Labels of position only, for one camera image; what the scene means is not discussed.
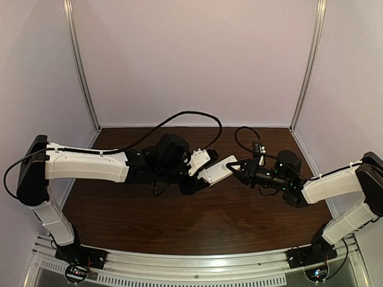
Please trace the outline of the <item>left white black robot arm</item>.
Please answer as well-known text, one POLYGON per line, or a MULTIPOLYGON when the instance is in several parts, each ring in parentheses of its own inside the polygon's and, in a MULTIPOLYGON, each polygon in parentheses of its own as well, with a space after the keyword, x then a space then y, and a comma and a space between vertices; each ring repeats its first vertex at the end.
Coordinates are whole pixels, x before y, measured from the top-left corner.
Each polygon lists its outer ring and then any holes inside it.
POLYGON ((190 145, 174 134, 163 135, 144 149, 80 149, 49 142, 38 135, 19 163, 16 198, 30 207, 48 229, 63 256, 81 265, 86 252, 80 248, 76 229, 63 215, 49 183, 54 179, 94 179, 119 184, 177 185, 182 194, 193 195, 212 182, 202 173, 215 162, 213 149, 190 151, 190 145))

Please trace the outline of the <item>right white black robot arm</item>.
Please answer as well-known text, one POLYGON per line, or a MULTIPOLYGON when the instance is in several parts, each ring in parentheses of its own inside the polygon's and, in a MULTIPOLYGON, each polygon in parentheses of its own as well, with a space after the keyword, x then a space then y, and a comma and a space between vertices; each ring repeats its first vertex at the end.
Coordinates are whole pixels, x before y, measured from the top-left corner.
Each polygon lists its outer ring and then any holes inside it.
POLYGON ((244 185, 282 191, 283 200, 295 208, 344 194, 361 194, 355 206, 322 225, 312 238, 306 257, 313 264, 326 258, 345 236, 382 217, 382 160, 373 152, 315 178, 300 174, 302 161, 293 151, 280 151, 273 158, 273 169, 261 166, 261 157, 261 154, 254 154, 251 159, 230 162, 226 166, 244 185))

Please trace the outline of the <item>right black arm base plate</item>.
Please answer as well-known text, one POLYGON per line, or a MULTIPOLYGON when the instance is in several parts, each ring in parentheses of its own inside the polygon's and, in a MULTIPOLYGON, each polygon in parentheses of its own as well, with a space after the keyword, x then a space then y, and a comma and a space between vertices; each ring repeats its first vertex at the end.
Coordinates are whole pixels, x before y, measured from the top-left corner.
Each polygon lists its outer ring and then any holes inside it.
POLYGON ((288 249, 285 254, 291 269, 326 262, 328 259, 334 259, 338 256, 333 247, 323 251, 320 247, 312 245, 304 247, 295 246, 288 249))

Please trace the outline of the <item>white remote control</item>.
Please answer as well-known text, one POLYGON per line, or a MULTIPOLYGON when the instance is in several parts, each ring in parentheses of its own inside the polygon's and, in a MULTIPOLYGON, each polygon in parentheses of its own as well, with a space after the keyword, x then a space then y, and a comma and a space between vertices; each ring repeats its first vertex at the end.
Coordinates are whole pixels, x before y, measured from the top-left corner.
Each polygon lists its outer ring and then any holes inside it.
POLYGON ((211 167, 200 171, 197 178, 203 179, 203 181, 210 186, 215 185, 233 175, 233 172, 226 165, 236 162, 237 158, 234 155, 230 155, 218 163, 213 164, 211 167))

